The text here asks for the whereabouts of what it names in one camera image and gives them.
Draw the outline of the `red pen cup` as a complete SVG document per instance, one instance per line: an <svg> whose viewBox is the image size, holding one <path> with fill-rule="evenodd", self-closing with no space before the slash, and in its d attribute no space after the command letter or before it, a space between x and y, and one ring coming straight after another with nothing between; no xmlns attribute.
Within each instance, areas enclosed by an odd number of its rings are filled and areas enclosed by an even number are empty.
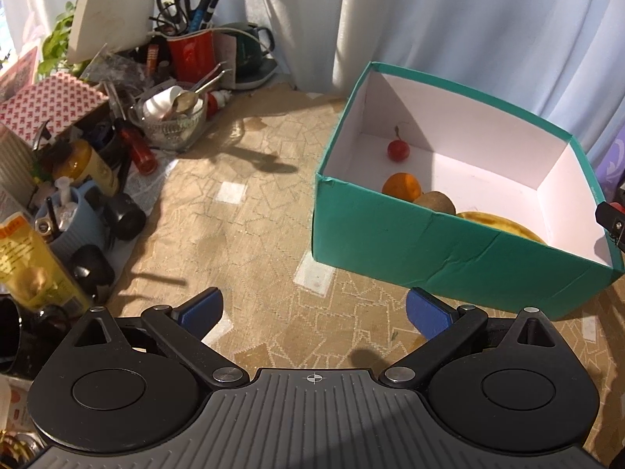
<svg viewBox="0 0 625 469"><path fill-rule="evenodd" d="M179 82L199 82L216 66L213 32L210 30L170 37L166 43Z"/></svg>

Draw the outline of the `black scissors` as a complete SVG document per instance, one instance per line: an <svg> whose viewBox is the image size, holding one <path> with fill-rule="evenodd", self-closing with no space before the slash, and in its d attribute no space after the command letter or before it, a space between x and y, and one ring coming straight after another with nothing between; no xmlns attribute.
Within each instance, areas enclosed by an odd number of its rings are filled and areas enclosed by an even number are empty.
<svg viewBox="0 0 625 469"><path fill-rule="evenodd" d="M182 35L189 31L195 13L192 0L155 0L157 13L150 18L155 31L165 36Z"/></svg>

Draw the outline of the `white curtain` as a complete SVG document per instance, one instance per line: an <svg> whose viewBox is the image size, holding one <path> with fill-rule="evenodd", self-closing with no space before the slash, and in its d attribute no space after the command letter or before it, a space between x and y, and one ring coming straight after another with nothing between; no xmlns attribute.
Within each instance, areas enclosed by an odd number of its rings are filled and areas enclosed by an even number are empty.
<svg viewBox="0 0 625 469"><path fill-rule="evenodd" d="M300 89L348 93L370 61L476 88L600 160L624 125L624 0L220 0L273 31Z"/></svg>

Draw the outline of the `glass bowl with items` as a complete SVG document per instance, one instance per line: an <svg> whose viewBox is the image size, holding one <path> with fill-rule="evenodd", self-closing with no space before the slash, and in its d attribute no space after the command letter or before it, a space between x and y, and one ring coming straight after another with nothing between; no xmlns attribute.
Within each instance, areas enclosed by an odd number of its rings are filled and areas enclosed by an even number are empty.
<svg viewBox="0 0 625 469"><path fill-rule="evenodd" d="M172 79L144 92L129 110L129 119L146 135L150 145L161 150L188 150L204 133L207 106L199 97L193 109L168 113L171 103L189 84L180 87Z"/></svg>

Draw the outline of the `red white patterned box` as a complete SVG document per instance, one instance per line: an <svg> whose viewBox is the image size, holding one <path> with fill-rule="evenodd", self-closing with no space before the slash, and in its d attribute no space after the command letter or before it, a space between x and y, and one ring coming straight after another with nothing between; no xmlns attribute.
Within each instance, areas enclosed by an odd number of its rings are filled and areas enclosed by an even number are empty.
<svg viewBox="0 0 625 469"><path fill-rule="evenodd" d="M106 105L102 91L68 73L56 73L22 89L1 105L1 123L20 139L33 144L40 125L57 136L85 116Z"/></svg>

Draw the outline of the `red cherry tomato with stem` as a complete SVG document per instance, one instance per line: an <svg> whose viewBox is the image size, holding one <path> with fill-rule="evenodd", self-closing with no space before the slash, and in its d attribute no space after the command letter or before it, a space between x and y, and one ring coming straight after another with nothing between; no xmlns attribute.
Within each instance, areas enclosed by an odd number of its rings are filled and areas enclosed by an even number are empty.
<svg viewBox="0 0 625 469"><path fill-rule="evenodd" d="M402 139L399 133L399 126L394 127L395 139L387 147L387 155L393 162L404 162L410 157L410 145Z"/></svg>

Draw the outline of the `green plant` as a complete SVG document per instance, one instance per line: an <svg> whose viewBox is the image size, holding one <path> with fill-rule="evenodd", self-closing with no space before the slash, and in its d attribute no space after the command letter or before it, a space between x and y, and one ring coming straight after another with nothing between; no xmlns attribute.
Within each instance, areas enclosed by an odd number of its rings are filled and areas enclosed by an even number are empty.
<svg viewBox="0 0 625 469"><path fill-rule="evenodd" d="M41 61L37 67L37 78L44 79L53 73L66 72L79 77L89 61L72 64L68 61L69 38L76 10L76 3L67 1L64 11L56 17L51 34L41 46Z"/></svg>

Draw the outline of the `brown kiwi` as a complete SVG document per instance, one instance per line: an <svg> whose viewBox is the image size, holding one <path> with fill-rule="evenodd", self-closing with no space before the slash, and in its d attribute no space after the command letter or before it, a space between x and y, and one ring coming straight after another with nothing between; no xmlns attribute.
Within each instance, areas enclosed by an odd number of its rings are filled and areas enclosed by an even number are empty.
<svg viewBox="0 0 625 469"><path fill-rule="evenodd" d="M439 191L431 191L421 194L414 201L414 204L422 208L431 209L434 212L457 215L457 209L451 199Z"/></svg>

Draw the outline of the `yellow banana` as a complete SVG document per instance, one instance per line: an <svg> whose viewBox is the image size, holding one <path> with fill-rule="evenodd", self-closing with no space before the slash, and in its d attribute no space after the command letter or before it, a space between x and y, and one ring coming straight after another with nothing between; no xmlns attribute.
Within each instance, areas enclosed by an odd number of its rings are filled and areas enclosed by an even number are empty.
<svg viewBox="0 0 625 469"><path fill-rule="evenodd" d="M533 242L542 243L542 245L545 244L545 242L538 235L529 230L527 227L517 224L515 221L509 220L505 217L475 211L461 212L458 213L457 216L468 221L473 221L476 224L482 224L485 227L491 227L492 229L530 239L533 240Z"/></svg>

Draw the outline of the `teal cardboard box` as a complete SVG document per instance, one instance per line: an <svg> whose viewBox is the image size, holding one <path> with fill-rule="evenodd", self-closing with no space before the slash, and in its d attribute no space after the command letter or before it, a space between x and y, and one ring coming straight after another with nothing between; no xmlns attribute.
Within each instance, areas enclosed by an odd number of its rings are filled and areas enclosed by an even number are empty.
<svg viewBox="0 0 625 469"><path fill-rule="evenodd" d="M399 126L410 157L387 147ZM409 173L461 212L505 217L545 244L381 193ZM575 137L456 82L366 67L316 173L311 248L320 263L499 310L535 306L552 319L624 272L595 220L604 199Z"/></svg>

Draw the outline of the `yellow packet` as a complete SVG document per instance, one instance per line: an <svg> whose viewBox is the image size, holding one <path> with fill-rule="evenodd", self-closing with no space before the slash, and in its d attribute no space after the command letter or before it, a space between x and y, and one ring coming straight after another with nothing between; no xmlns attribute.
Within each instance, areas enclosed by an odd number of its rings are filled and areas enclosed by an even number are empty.
<svg viewBox="0 0 625 469"><path fill-rule="evenodd" d="M68 275L24 213L17 212L1 224L0 267L1 284L29 311L52 305L76 318L92 306L91 298Z"/></svg>

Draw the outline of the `black round cap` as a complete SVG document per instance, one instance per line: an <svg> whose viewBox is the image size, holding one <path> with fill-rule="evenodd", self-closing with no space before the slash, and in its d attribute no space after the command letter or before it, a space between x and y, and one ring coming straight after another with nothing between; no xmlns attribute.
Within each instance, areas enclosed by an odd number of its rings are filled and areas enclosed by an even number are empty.
<svg viewBox="0 0 625 469"><path fill-rule="evenodd" d="M103 216L113 236L124 242L135 239L147 221L145 212L126 193L106 197Z"/></svg>

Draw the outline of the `white board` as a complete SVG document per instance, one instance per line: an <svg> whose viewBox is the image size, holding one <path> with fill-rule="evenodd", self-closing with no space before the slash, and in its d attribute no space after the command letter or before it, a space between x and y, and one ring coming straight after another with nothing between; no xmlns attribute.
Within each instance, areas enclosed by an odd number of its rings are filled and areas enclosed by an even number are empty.
<svg viewBox="0 0 625 469"><path fill-rule="evenodd" d="M101 48L111 52L148 42L155 0L77 0L67 61L90 61Z"/></svg>

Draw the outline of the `orange fruit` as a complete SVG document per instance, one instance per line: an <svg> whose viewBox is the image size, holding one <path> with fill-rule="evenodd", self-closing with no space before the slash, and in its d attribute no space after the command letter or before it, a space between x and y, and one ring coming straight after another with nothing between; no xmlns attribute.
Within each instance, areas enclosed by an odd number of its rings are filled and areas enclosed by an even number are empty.
<svg viewBox="0 0 625 469"><path fill-rule="evenodd" d="M381 193L396 199L413 202L421 197L423 190L418 180L409 173L391 175L382 186Z"/></svg>

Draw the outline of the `purple patterned bag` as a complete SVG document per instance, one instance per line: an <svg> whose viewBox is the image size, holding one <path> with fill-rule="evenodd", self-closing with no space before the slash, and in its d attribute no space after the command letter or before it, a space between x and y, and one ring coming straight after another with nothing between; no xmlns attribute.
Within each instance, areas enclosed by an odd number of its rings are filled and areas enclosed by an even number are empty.
<svg viewBox="0 0 625 469"><path fill-rule="evenodd" d="M596 179L607 201L616 198L616 192L624 183L624 168L625 128L622 127L595 169Z"/></svg>

